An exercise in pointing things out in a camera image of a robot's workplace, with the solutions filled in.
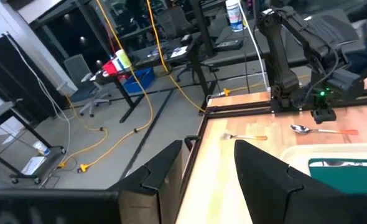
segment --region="gray floor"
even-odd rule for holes
[[[248,72],[260,71],[259,64],[257,62],[248,63]],[[310,74],[308,68],[295,68],[294,72],[298,76]],[[217,72],[218,78],[232,77],[239,74],[244,74],[244,64],[232,65],[220,68]],[[208,75],[205,72],[207,80],[212,80],[214,77]],[[182,75],[182,81],[180,85],[191,84],[192,79],[190,74]],[[262,82],[262,76],[255,75],[248,78],[250,85],[255,85]],[[307,83],[309,78],[301,79],[302,83]],[[226,80],[220,82],[221,88],[238,88],[246,85],[244,78],[236,78],[233,80]],[[158,78],[148,88],[148,91],[160,90],[164,88],[173,87],[174,84],[170,81],[169,77]],[[113,84],[108,85],[109,91],[112,94],[111,98],[119,98],[121,94]],[[203,101],[203,93],[200,86],[191,86],[183,89],[184,92],[192,99],[197,105],[201,105]],[[252,92],[265,91],[265,87],[258,85],[251,88]],[[232,95],[239,95],[246,93],[247,90],[240,90],[232,93]],[[149,95],[154,115],[158,112],[161,104],[167,97],[169,92],[154,93]],[[146,124],[150,118],[149,105],[144,98],[137,108],[132,112],[132,115],[126,120],[125,123],[119,123],[120,118],[128,109],[128,105],[125,101],[114,101],[112,105],[100,105],[95,109],[95,117],[90,118],[87,114],[83,117],[89,126],[92,127],[105,127],[109,131],[109,137],[98,147],[75,156],[78,164],[89,164],[111,149],[116,142],[132,131],[134,128],[139,128]],[[72,111],[66,110],[66,115],[72,117]],[[142,151],[139,153],[136,161],[134,162],[132,169],[136,170],[143,165],[163,148],[168,146],[172,141],[176,139],[183,139],[187,135],[196,134],[202,117],[198,116],[198,109],[193,107],[178,90],[175,90],[170,100],[167,102],[158,122],[156,123],[153,131],[148,137]],[[70,120],[71,126],[71,143],[69,152],[74,153],[85,147],[91,146],[98,142],[105,133],[99,131],[89,131],[83,127],[83,123],[74,118]],[[142,137],[145,135],[147,129],[143,129],[137,134],[133,134],[126,138],[121,144],[115,147],[106,157],[100,160],[95,165],[91,166],[87,172],[83,174],[77,174],[76,162],[71,159],[67,164],[66,169],[72,169],[69,171],[57,172],[45,185],[46,188],[57,189],[105,189],[110,185],[117,182],[122,176],[123,170],[128,165],[135,150],[137,149]],[[68,125],[67,122],[59,119],[48,119],[43,121],[36,127],[36,131],[39,132],[49,143],[53,145],[68,145]],[[36,139],[27,131],[23,131],[19,134],[20,141],[13,141],[9,144],[2,145],[3,140],[7,136],[0,136],[0,152],[1,157],[9,161],[12,165],[18,169],[22,169],[30,157],[36,155],[36,152],[28,145],[32,145],[36,142]],[[183,147],[183,161],[186,161],[188,157],[188,151]],[[8,171],[5,167],[0,165],[0,185],[5,186],[10,184]],[[36,187],[31,180],[20,181],[15,187]]]

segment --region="white cable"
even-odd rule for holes
[[[257,55],[258,55],[258,60],[259,60],[259,65],[261,66],[262,77],[264,79],[265,89],[267,90],[268,89],[268,85],[266,83],[265,72],[264,72],[264,65],[262,64],[261,54],[259,53],[259,50],[258,50],[258,47],[257,47],[257,44],[256,44],[256,40],[254,39],[253,33],[251,33],[250,24],[247,21],[246,14],[244,13],[243,8],[241,7],[240,2],[238,2],[238,5],[239,5],[239,8],[240,8],[240,12],[242,14],[242,18],[246,21],[247,30],[248,30],[248,33],[250,34],[251,40],[253,41],[254,48],[256,49],[256,52],[257,52]]]
[[[39,76],[36,74],[36,72],[33,70],[33,68],[26,62],[26,59],[23,57],[21,51],[19,50],[19,48],[17,47],[17,45],[15,44],[15,42],[13,40],[11,40],[11,38],[9,38],[8,34],[6,34],[6,37],[8,38],[8,40],[10,41],[10,43],[12,44],[12,46],[16,49],[17,53],[19,53],[19,55],[21,56],[22,61],[26,64],[26,66],[30,69],[30,71],[35,75],[35,77],[37,78],[37,81],[40,85],[40,89],[42,90],[42,92],[46,95],[46,97],[51,101],[52,107],[55,110],[56,115],[58,116],[58,118],[60,118],[63,121],[67,122],[67,126],[68,126],[68,142],[67,142],[67,148],[66,148],[66,154],[63,157],[62,161],[67,157],[68,155],[68,151],[70,148],[70,121],[67,118],[66,114],[63,112],[62,109],[60,109],[59,105],[55,102],[55,100],[51,97],[50,93],[48,92],[48,90],[46,89],[44,83],[41,81],[41,79],[39,78]],[[59,116],[59,114],[57,113],[55,106],[60,110],[61,114],[63,114],[63,116],[65,117],[65,119],[61,118]]]

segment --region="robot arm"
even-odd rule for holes
[[[358,47],[355,30],[346,25],[332,16],[303,19],[289,6],[261,13],[259,31],[266,36],[270,48],[265,60],[271,95],[280,109],[292,111],[311,106],[316,123],[334,121],[331,102],[352,100],[362,94],[363,79],[344,70],[349,64],[346,54],[362,49]],[[303,88],[289,68],[281,38],[282,27],[297,39],[312,68],[311,82]]]

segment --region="gray chair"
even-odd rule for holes
[[[93,74],[91,73],[81,54],[66,59],[64,64],[70,74],[70,78],[78,88],[78,90],[70,97],[72,103],[77,103],[88,99],[90,100],[80,110],[80,116],[83,116],[84,111],[89,108],[90,117],[94,117],[93,108],[95,106],[98,106],[99,103],[111,104],[110,100],[104,99],[106,96],[111,96],[109,93],[103,93],[101,95],[103,86],[95,81],[90,81],[90,78],[93,76]]]

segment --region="wooden table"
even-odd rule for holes
[[[209,106],[267,100],[269,93],[253,93],[212,99]],[[237,180],[233,157],[235,140],[222,140],[220,136],[225,132],[268,136],[267,141],[248,141],[276,157],[280,157],[288,147],[298,144],[367,142],[367,106],[334,110],[337,120],[320,125],[315,124],[309,111],[300,115],[264,114],[209,120],[176,223],[252,223]],[[359,135],[315,133],[304,136],[293,132],[290,124],[322,129],[357,129]]]

